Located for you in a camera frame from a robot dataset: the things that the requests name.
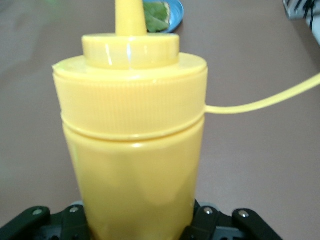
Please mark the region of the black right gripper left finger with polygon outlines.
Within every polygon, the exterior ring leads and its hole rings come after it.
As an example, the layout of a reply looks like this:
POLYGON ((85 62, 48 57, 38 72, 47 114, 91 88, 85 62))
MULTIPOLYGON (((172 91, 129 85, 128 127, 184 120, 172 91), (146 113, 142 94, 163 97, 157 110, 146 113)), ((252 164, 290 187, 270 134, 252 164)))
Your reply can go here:
POLYGON ((23 211, 0 228, 2 240, 85 240, 87 219, 84 206, 74 204, 52 214, 45 206, 23 211))

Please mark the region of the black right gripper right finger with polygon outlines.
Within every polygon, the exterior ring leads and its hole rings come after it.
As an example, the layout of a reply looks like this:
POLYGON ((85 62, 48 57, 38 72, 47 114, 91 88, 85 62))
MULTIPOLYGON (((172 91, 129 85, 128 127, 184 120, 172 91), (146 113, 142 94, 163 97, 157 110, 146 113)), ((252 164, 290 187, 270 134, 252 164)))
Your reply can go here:
POLYGON ((258 215, 237 208, 231 216, 216 207, 195 202, 193 219, 186 227, 186 240, 281 240, 282 238, 258 215))

